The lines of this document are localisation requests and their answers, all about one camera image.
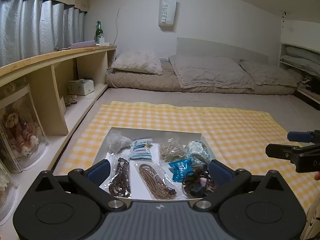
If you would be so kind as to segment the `lilac flat box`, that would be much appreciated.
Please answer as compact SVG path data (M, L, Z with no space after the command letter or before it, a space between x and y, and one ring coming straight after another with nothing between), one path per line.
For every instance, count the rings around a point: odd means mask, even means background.
M84 41L84 42L77 42L70 45L71 49L78 49L78 48L87 48L87 47L95 47L96 43L94 40L92 41Z

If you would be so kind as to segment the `white hanging tote bag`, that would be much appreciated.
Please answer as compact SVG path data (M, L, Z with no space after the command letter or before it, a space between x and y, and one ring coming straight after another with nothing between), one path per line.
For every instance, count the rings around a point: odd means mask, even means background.
M177 0L159 0L158 25L172 27L175 20Z

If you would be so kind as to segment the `fluffy beige pillow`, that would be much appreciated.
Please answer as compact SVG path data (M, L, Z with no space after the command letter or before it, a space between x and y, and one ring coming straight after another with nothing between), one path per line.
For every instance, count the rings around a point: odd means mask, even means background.
M112 68L132 73L163 74L161 61L152 51L129 50L120 53L112 63Z

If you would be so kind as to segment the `light brown cord bag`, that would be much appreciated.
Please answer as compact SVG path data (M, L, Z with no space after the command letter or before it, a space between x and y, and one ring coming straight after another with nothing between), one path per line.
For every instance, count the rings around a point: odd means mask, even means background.
M182 187L173 182L158 163L154 161L135 161L134 166L152 199L185 199Z

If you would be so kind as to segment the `blue floral fabric pouch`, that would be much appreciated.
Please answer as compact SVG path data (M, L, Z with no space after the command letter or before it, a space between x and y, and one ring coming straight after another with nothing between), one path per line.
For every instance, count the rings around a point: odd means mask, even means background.
M210 153L206 145L199 140L193 140L188 142L184 147L186 158L191 161L192 167L202 166L211 161Z

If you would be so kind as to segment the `white charger plug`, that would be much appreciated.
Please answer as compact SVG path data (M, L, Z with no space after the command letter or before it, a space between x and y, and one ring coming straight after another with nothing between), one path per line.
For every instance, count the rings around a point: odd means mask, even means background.
M104 46L105 45L105 38L104 37L99 38L99 45L100 46Z

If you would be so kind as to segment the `folded grey bedding stack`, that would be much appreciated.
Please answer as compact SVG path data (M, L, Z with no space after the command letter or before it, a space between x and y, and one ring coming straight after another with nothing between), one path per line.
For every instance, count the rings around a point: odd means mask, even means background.
M293 65L312 76L319 77L319 53L288 46L286 55L281 55L280 61Z

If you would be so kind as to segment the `dark brown cord bag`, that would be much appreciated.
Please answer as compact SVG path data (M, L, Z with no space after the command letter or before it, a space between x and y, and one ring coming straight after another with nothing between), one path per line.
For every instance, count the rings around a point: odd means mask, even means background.
M130 198L129 160L112 154L108 161L111 164L111 172L109 177L100 185L100 188L114 197Z

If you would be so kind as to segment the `blue small packet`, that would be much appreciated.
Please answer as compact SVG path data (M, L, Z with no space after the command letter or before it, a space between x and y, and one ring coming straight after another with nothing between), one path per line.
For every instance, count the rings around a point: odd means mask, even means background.
M187 175L193 173L191 167L192 161L190 159L181 159L169 163L169 167L172 171L172 180L174 182L182 183Z

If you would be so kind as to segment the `dark scrunchie bundle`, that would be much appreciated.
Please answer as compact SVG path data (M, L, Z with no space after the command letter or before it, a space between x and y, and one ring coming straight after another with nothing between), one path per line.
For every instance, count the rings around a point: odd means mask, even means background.
M209 175L206 164L188 172L182 185L188 198L203 198L219 188Z

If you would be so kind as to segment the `white shallow cardboard tray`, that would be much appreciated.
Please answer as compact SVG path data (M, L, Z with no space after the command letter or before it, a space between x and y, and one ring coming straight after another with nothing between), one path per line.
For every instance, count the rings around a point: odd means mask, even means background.
M218 188L209 175L215 159L200 133L112 128L95 162L107 161L101 189L142 200L202 198Z

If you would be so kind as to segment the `white blue wipe packet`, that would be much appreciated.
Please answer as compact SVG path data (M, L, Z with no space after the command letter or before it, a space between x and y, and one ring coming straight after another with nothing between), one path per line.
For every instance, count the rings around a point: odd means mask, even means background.
M131 144L129 158L131 160L151 160L152 154L150 148L152 142L151 138L134 140Z

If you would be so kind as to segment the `white headboard panel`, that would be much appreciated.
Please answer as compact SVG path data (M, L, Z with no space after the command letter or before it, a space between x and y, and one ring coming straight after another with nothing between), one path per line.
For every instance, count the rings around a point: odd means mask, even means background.
M241 60L268 63L268 56L248 49L224 43L178 37L176 54L190 56L222 56L230 57L239 62Z

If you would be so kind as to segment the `beige rubber band bag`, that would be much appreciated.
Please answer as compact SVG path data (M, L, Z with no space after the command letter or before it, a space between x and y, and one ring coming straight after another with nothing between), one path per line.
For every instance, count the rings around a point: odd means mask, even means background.
M174 138L168 139L165 143L160 144L159 158L160 160L170 163L184 159L186 152L180 142Z

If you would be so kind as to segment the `white card on shelf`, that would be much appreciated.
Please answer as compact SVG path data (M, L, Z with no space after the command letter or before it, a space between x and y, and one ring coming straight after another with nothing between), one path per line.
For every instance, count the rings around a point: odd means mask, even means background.
M64 115L66 113L66 106L65 106L65 101L63 97L60 98L60 109L62 114Z

